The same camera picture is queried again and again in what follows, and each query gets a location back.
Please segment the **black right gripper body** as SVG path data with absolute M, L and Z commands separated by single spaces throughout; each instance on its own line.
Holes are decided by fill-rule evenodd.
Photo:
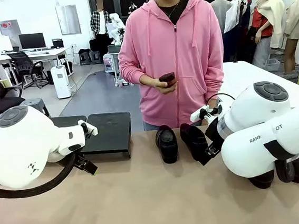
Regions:
M 219 135 L 217 131 L 218 119 L 215 118 L 210 124 L 209 127 L 206 129 L 205 135 L 206 137 L 211 140 L 211 146 L 214 148 L 221 147 L 223 144 L 223 138 Z

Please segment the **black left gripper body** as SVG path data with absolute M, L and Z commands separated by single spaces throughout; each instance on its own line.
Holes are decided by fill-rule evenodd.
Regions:
M 75 163 L 74 166 L 78 169 L 80 168 L 85 168 L 86 164 L 87 164 L 87 160 L 85 159 L 85 157 L 83 155 L 81 155 L 80 153 L 75 153 Z

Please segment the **person's right hand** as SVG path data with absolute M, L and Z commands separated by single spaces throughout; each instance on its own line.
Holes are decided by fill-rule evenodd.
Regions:
M 155 88 L 156 90 L 158 90 L 158 92 L 160 92 L 161 94 L 164 94 L 164 95 L 175 91 L 177 88 L 176 80 L 172 80 L 168 84 L 167 82 L 161 82 L 161 81 L 159 81 L 159 79 L 151 78 L 150 76 L 147 76 L 145 74 L 143 74 L 139 78 L 139 80 L 142 85 L 146 85 L 146 86 Z

